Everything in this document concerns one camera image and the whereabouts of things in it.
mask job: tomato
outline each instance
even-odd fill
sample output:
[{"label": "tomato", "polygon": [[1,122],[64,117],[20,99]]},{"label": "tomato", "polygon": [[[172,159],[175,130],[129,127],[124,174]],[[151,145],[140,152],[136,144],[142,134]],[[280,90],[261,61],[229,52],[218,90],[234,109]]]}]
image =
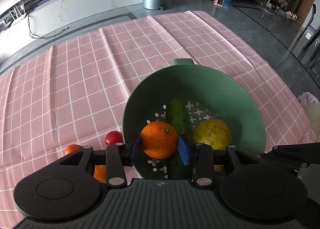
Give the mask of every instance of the tomato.
[{"label": "tomato", "polygon": [[112,144],[116,144],[118,142],[122,142],[123,143],[123,137],[122,137],[122,133],[121,132],[110,131],[106,135],[105,143],[106,143],[107,146],[112,145]]}]

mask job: pink checkered tablecloth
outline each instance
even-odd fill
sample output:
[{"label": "pink checkered tablecloth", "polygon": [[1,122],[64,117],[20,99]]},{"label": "pink checkered tablecloth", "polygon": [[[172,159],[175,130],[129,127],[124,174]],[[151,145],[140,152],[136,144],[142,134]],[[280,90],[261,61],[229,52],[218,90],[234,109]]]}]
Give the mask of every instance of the pink checkered tablecloth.
[{"label": "pink checkered tablecloth", "polygon": [[137,84],[175,58],[217,69],[249,92],[265,124],[266,152],[315,141],[287,85],[210,15],[187,11],[106,26],[52,46],[1,77],[0,227],[22,219],[13,200],[22,178],[61,158],[69,144],[104,148],[106,133],[122,130]]}]

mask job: colander handle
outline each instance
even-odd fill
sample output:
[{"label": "colander handle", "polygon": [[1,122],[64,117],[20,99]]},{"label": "colander handle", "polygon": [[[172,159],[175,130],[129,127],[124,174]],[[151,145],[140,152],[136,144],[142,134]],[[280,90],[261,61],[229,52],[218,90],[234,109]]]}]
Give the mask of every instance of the colander handle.
[{"label": "colander handle", "polygon": [[176,58],[173,60],[174,65],[194,65],[195,63],[191,58]]}]

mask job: tiled floor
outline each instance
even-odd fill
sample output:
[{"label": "tiled floor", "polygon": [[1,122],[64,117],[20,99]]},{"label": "tiled floor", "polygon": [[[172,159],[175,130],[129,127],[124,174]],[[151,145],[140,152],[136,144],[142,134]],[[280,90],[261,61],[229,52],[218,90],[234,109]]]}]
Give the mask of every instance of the tiled floor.
[{"label": "tiled floor", "polygon": [[[10,71],[14,66],[34,57],[38,53],[83,33],[105,25],[131,19],[202,10],[234,31],[255,51],[257,51],[287,83],[295,96],[309,91],[320,98],[320,88],[303,65],[288,51],[300,30],[301,24],[282,16],[270,16],[258,4],[236,0],[228,8],[216,8],[211,0],[170,0],[167,10],[147,10],[142,4],[102,12],[70,24],[68,30],[59,37],[37,40],[11,56],[0,66],[0,74]],[[58,33],[60,29],[48,35]]]}]

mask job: round pad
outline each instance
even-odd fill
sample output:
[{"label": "round pad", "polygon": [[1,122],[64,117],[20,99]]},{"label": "round pad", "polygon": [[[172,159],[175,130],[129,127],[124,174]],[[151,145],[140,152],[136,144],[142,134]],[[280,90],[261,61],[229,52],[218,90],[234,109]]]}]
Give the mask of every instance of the round pad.
[{"label": "round pad", "polygon": [[37,186],[38,194],[46,199],[60,199],[73,192],[73,183],[63,178],[51,178],[40,182]]},{"label": "round pad", "polygon": [[49,165],[20,181],[13,195],[24,217],[57,222],[94,208],[101,198],[101,188],[78,166]]},{"label": "round pad", "polygon": [[233,212],[249,220],[293,219],[307,199],[307,189],[293,175],[272,165],[242,165],[220,184],[220,196]]}]

